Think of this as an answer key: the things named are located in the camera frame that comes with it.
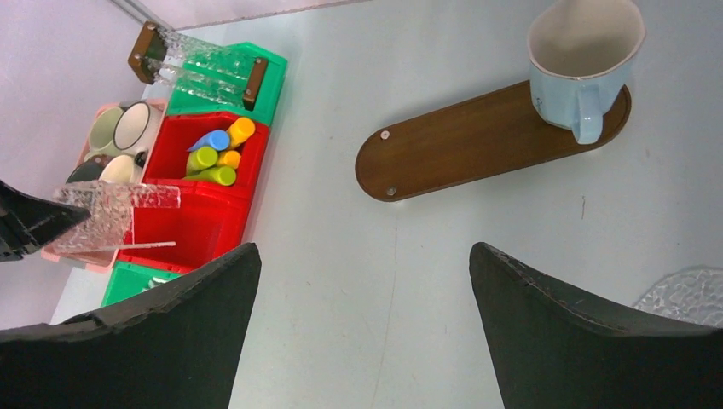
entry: mug handle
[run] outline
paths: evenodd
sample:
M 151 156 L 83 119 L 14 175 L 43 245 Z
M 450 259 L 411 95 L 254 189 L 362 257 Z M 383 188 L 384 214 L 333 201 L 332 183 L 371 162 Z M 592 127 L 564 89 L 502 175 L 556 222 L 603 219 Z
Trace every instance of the mug handle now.
M 581 145 L 595 143 L 603 133 L 603 110 L 600 107 L 600 89 L 587 85 L 577 90 L 577 107 L 572 133 Z

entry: yellow object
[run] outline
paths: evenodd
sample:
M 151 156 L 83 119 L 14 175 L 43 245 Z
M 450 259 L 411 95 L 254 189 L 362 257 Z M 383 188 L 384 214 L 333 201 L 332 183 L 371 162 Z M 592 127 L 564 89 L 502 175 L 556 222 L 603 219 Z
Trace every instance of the yellow object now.
M 239 169 L 241 154 L 236 151 L 225 151 L 218 155 L 216 166 L 228 166 L 231 169 Z
M 186 175 L 212 167 L 218 161 L 218 152 L 212 147 L 200 147 L 191 152 L 186 161 Z
M 210 169 L 202 170 L 195 175 L 189 175 L 183 178 L 187 181 L 212 181 L 221 186 L 231 186 L 236 182 L 236 171 L 230 166 L 215 166 Z
M 256 132 L 256 124 L 249 118 L 241 117 L 236 119 L 236 122 L 231 124 L 226 132 L 231 136 L 231 148 L 235 148 L 246 142 Z

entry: white table surface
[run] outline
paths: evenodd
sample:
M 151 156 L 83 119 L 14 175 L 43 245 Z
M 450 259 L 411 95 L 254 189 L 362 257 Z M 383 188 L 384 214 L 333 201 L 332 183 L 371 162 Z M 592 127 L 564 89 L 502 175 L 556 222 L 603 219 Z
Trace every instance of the white table surface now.
M 636 2 L 648 38 L 608 146 L 395 204 L 357 185 L 375 130 L 524 80 L 527 28 L 551 3 L 374 0 L 187 32 L 289 59 L 230 407 L 502 407 L 469 279 L 478 241 L 627 305 L 723 266 L 718 0 Z

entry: pink tray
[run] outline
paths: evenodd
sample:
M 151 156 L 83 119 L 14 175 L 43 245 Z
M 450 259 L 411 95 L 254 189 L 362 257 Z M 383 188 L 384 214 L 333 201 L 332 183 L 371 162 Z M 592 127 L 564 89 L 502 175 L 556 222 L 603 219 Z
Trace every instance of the pink tray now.
M 160 109 L 163 112 L 163 117 L 165 119 L 165 110 L 166 108 L 168 108 L 167 100 L 150 99 L 145 100 L 145 102 Z M 117 107 L 118 105 L 119 103 L 114 103 L 102 106 L 101 109 L 99 109 L 98 112 L 95 113 L 95 118 L 93 122 L 95 122 L 95 119 L 98 119 L 98 117 L 100 117 L 101 114 L 104 113 L 106 110 Z M 88 138 L 86 138 L 83 149 L 80 151 L 80 156 L 78 157 L 78 162 L 76 163 L 76 166 L 83 163 L 83 158 L 85 158 L 85 155 L 88 153 L 89 150 L 90 149 L 88 147 Z M 146 160 L 146 163 L 150 160 L 151 155 L 153 155 L 152 148 L 148 152 L 148 158 Z M 143 175 L 145 175 L 146 169 L 147 166 L 143 168 Z M 74 267 L 85 268 L 86 270 L 96 273 L 107 273 L 111 270 L 111 268 L 113 268 L 115 259 L 118 256 L 118 251 L 92 251 L 87 253 L 73 253 L 61 255 L 60 253 L 55 252 L 55 250 L 53 249 L 53 245 L 50 244 L 46 245 L 40 251 L 40 256 L 45 260 L 49 260 L 52 262 L 63 262 L 66 264 L 70 264 Z

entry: light blue mug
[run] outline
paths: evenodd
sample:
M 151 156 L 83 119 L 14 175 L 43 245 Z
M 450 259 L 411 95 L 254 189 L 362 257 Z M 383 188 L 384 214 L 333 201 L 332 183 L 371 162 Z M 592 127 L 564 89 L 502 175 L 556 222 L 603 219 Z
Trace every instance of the light blue mug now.
M 577 143 L 595 143 L 644 39 L 631 0 L 558 0 L 527 36 L 535 110 Z

